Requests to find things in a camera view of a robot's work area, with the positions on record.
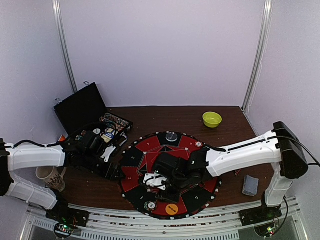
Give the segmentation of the red five poker chip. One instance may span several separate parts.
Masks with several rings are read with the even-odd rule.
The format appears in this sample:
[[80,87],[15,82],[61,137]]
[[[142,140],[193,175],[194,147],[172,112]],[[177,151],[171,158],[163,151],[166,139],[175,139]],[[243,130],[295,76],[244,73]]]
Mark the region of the red five poker chip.
[[203,143],[200,142],[200,141],[197,141],[197,142],[195,143],[195,146],[196,146],[197,148],[201,148],[201,147],[203,146]]

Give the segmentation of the orange big blind button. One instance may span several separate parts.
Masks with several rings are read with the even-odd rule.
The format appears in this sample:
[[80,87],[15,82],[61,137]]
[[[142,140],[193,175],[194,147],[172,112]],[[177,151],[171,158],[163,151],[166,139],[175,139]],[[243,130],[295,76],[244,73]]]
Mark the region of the orange big blind button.
[[179,212],[179,207],[174,203],[170,203],[165,207],[165,212],[170,216],[174,216]]

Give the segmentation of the black poker chip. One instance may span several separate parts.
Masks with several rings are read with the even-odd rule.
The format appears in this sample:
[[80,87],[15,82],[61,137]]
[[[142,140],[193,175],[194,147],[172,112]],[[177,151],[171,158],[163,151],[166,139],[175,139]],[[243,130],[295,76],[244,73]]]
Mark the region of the black poker chip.
[[144,203],[144,209],[146,211],[152,212],[157,209],[157,203],[155,201],[146,201]]

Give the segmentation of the grey playing card deck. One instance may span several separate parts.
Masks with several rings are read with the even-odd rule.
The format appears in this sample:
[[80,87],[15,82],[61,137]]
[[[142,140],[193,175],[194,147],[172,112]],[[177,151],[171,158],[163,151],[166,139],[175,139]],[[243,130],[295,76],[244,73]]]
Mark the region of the grey playing card deck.
[[246,196],[254,197],[258,194],[259,179],[246,175],[244,177],[242,193]]

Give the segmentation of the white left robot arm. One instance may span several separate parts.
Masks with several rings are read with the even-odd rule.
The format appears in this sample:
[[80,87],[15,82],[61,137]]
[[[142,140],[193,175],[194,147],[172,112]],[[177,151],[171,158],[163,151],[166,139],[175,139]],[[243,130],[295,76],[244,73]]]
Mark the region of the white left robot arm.
[[72,211],[56,190],[41,187],[15,174],[16,170],[37,167],[82,167],[111,179],[110,157],[116,146],[92,131],[81,137],[38,144],[22,140],[16,144],[0,143],[0,195],[14,197],[51,210],[61,222],[72,218]]

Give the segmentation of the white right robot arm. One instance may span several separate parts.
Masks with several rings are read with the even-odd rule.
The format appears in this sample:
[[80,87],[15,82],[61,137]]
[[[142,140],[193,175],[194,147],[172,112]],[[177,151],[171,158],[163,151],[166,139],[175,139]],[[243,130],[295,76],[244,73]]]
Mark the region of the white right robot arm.
[[201,141],[191,143],[195,149],[187,159],[165,150],[155,158],[151,171],[141,183],[157,190],[158,201],[186,209],[200,207],[215,199],[218,178],[226,173],[252,166],[272,164],[273,177],[264,192],[264,204],[256,210],[259,220],[268,220],[281,204],[293,181],[309,169],[303,145],[281,121],[258,137],[221,147]]

